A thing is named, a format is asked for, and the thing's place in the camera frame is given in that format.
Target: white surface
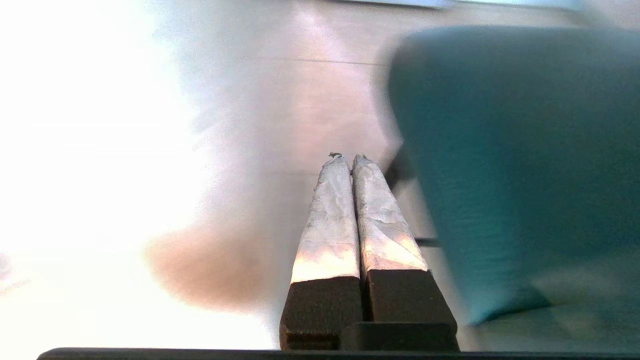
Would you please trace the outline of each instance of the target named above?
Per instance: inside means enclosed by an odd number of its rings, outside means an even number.
[[[291,282],[360,278],[359,250],[351,174],[347,160],[338,155],[320,171]]]
[[[470,4],[0,4],[0,249],[26,280],[0,295],[0,359],[277,348],[320,165],[337,149],[386,163],[388,54],[460,24],[568,21]]]
[[[565,10],[583,9],[582,0],[459,0],[465,3],[482,3],[511,6],[537,6]]]

